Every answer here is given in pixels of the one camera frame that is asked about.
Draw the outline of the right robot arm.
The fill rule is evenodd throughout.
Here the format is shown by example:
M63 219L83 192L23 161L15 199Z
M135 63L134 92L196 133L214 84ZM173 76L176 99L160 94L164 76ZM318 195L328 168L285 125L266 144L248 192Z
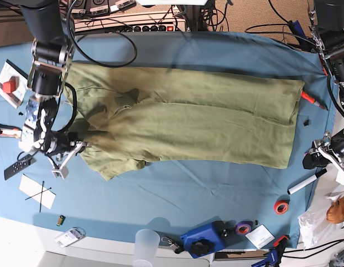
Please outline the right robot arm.
M74 54L71 19L61 15L59 1L27 1L20 9L34 41L27 80L32 95L26 105L19 147L44 154L53 174L63 177L69 160L88 146L69 132L77 116L76 90L66 82ZM72 116L62 129L53 130L65 87L72 94Z

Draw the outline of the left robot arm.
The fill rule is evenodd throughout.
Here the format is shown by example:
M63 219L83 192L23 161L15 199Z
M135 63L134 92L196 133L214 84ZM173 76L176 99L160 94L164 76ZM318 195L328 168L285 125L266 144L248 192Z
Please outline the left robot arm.
M311 35L327 75L327 90L344 118L344 1L308 1ZM303 159L305 169L333 164L344 176L344 128L314 140Z

